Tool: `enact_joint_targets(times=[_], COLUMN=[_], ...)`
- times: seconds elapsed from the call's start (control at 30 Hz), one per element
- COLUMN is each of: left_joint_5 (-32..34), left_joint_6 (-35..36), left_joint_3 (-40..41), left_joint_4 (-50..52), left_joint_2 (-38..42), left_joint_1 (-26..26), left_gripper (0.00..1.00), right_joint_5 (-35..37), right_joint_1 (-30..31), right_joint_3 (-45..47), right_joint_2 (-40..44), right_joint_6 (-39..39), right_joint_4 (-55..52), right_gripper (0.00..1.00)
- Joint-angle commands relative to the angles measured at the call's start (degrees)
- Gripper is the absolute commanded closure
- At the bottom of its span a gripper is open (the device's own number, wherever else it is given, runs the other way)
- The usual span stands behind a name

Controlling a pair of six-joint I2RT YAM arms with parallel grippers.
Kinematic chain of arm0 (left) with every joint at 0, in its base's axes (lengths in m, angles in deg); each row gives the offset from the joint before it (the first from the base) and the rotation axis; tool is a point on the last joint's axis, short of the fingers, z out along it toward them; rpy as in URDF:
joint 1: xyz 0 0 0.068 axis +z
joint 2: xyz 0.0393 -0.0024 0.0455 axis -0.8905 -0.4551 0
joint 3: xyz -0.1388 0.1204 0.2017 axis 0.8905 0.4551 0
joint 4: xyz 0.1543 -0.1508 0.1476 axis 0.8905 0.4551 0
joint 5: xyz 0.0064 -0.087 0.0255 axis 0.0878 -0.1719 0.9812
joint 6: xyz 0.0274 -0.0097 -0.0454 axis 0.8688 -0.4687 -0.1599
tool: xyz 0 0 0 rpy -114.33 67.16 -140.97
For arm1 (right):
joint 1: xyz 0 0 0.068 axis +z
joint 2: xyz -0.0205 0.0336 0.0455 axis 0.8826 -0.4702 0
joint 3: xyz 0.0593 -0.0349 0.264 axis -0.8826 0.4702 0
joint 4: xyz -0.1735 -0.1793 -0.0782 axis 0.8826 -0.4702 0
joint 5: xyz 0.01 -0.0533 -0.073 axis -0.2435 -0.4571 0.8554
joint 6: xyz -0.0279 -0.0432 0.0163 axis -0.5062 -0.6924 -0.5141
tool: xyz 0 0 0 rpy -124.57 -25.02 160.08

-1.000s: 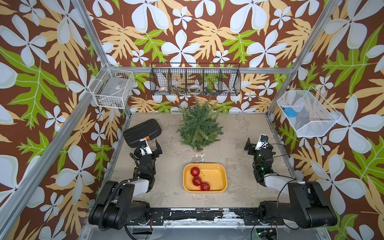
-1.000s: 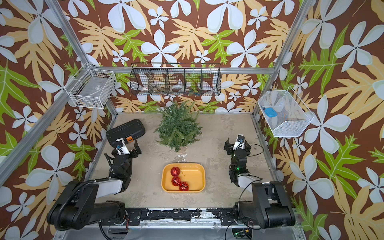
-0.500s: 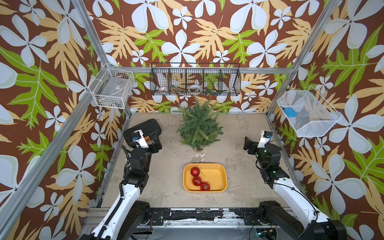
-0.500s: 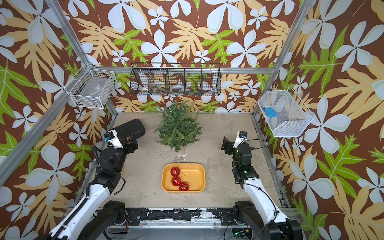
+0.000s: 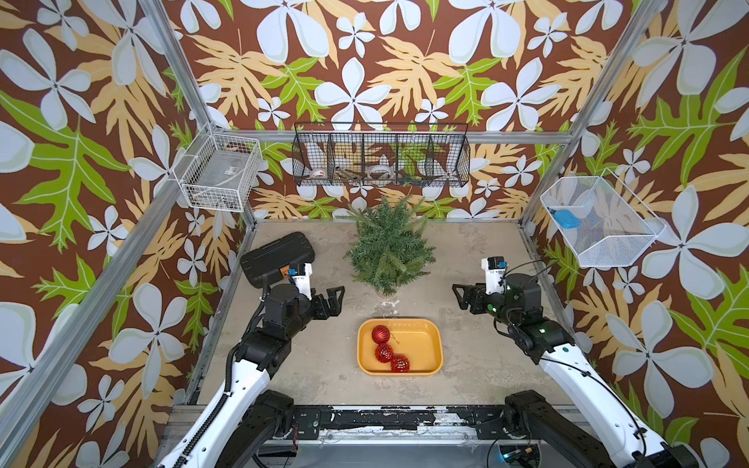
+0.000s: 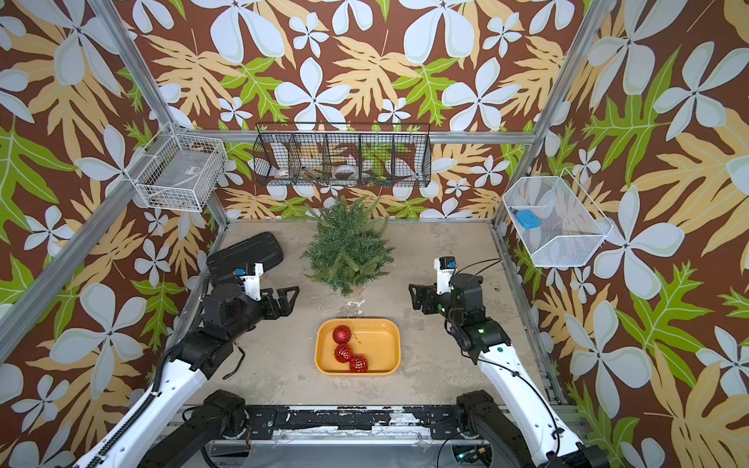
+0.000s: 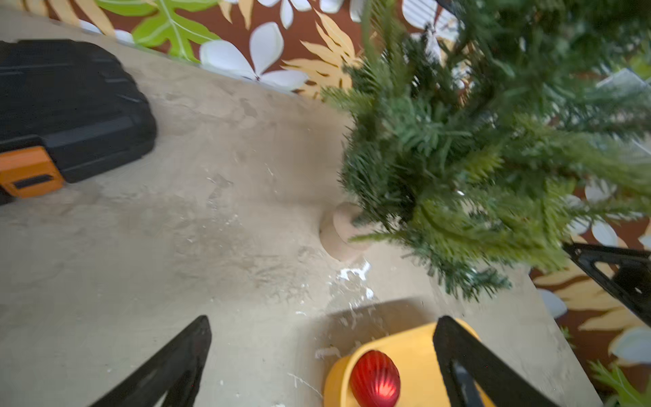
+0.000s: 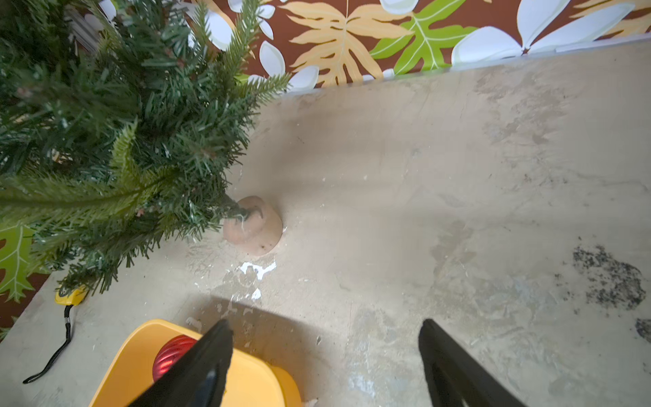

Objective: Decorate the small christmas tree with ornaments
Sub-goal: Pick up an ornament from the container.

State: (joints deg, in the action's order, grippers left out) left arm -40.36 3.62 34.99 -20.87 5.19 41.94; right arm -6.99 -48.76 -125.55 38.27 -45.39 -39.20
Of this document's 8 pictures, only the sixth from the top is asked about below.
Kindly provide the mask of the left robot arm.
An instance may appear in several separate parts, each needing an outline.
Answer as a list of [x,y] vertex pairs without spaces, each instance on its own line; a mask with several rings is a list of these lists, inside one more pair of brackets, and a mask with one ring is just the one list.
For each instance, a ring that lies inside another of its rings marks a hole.
[[293,313],[298,287],[262,289],[249,296],[234,283],[219,284],[204,297],[203,324],[170,348],[146,393],[87,454],[78,467],[181,467],[206,444],[245,428],[245,401],[218,390],[188,421],[163,433],[183,405],[231,355],[234,342],[263,320]]

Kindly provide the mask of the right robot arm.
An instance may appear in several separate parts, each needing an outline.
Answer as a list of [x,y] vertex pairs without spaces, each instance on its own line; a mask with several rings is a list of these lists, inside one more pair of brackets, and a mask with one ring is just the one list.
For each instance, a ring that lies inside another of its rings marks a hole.
[[483,300],[483,278],[458,274],[432,286],[409,286],[413,309],[444,318],[463,357],[493,384],[508,415],[485,391],[456,399],[460,428],[492,449],[493,467],[608,467],[604,450],[588,446],[532,382],[507,332]]

